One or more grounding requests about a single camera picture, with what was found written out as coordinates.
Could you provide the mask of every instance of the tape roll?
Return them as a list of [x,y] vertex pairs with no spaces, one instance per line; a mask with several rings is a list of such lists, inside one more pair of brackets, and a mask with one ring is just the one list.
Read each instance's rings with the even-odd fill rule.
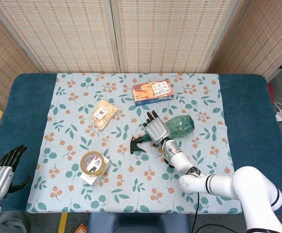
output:
[[83,155],[80,167],[85,174],[101,176],[106,171],[106,162],[99,152],[89,151]]

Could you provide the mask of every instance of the silver robotic hand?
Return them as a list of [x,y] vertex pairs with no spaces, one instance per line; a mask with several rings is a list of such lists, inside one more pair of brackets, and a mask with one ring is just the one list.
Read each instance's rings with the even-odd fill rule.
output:
[[147,113],[145,131],[155,144],[161,144],[164,159],[185,174],[179,178],[185,193],[208,193],[239,200],[247,233],[282,233],[282,224],[274,214],[282,205],[282,193],[267,177],[251,166],[241,167],[233,176],[204,175],[175,140],[170,139],[170,132],[158,115],[154,111],[152,114]]
[[28,176],[25,181],[19,185],[12,186],[12,178],[17,168],[22,154],[27,147],[23,145],[12,149],[4,155],[0,161],[0,201],[7,196],[7,193],[13,193],[24,188],[30,181],[31,176]]

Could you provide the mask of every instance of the orange berry pattern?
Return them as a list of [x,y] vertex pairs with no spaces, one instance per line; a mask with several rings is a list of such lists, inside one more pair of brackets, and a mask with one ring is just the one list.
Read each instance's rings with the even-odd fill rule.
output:
[[[133,85],[165,79],[173,86],[173,100],[135,106]],[[100,100],[119,109],[103,131],[92,122]],[[163,121],[191,116],[195,129],[187,136],[174,137],[180,149],[205,175],[233,175],[218,75],[58,74],[27,211],[195,213],[196,193],[183,193],[179,187],[182,174],[168,167],[160,146],[143,142],[138,146],[146,152],[130,154],[130,140],[144,134],[142,124],[146,112],[152,110]],[[93,150],[110,164],[91,186],[81,179],[80,160]],[[236,200],[200,193],[200,213],[240,210]]]

